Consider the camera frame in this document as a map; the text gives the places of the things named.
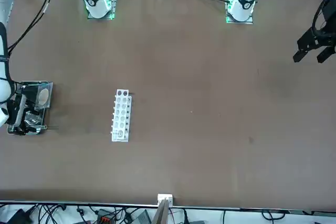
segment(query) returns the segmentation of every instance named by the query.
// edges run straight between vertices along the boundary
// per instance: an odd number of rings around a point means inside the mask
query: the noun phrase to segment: brown tabletop
[[[55,83],[50,130],[1,128],[0,197],[336,210],[336,59],[292,61],[320,1],[258,0],[254,25],[227,25],[212,0],[118,0],[111,22],[51,0],[10,63]],[[41,3],[15,0],[10,44]],[[117,88],[129,143],[111,142]]]

